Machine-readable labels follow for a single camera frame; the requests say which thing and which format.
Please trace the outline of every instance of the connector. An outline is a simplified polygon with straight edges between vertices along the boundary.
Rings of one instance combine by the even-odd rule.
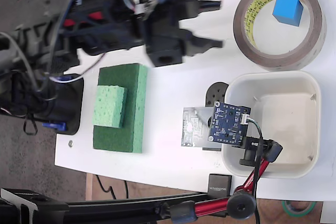
[[[242,116],[240,117],[240,124],[241,125],[247,125],[247,119],[249,118],[249,114],[242,114]]]

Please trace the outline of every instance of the red clamp arm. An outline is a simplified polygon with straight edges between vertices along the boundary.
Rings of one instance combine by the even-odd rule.
[[[261,159],[260,168],[259,168],[259,178],[262,176],[262,174],[266,170],[268,164],[269,164],[268,161],[266,161],[263,158]],[[251,172],[250,176],[248,176],[244,184],[241,186],[238,186],[235,189],[235,192],[239,190],[243,190],[248,193],[251,193],[252,188],[253,188],[253,177],[254,177],[254,170]],[[225,211],[228,200],[229,200],[229,197],[224,198],[224,199],[214,199],[214,200],[208,200],[204,202],[195,203],[195,214],[197,217],[201,217],[201,216],[211,215],[217,212]]]

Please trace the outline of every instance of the white bowl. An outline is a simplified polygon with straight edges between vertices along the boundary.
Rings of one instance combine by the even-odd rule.
[[[264,139],[283,146],[263,177],[300,178],[312,170],[319,157],[321,121],[321,90],[312,75],[303,71],[246,74],[229,85],[225,103],[251,108],[250,117],[260,125]],[[247,136],[259,137],[253,124]],[[226,168],[247,177],[253,168],[239,164],[243,155],[243,149],[222,146]]]

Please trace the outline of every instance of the white table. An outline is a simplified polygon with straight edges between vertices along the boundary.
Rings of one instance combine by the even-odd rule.
[[[92,115],[99,67],[139,62],[151,66],[144,48],[110,52],[85,77],[81,124],[74,136],[57,135],[55,165],[128,181],[156,186],[207,191],[210,173],[230,174],[220,152],[181,147],[182,111],[187,106],[204,106],[208,87],[217,81],[231,83],[237,76],[264,70],[250,62],[233,38],[234,11],[240,0],[225,0],[224,8],[184,21],[199,36],[225,39],[223,49],[211,49],[185,59],[176,66],[149,71],[143,153],[117,153],[92,148]],[[336,201],[336,0],[319,0],[327,18],[328,32],[323,49],[303,70],[311,73],[322,90],[321,148],[315,168],[300,179],[261,179],[258,197],[287,200]],[[69,72],[80,73],[96,58],[80,54],[81,66]],[[233,177],[234,189],[245,178]]]

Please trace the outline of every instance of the gray floor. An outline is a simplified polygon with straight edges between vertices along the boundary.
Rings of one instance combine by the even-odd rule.
[[[38,20],[47,10],[59,9],[64,0],[0,0],[0,30]],[[39,127],[37,136],[27,136],[23,120],[0,116],[0,188],[35,190],[54,199],[85,199],[86,175],[54,165],[53,131]]]

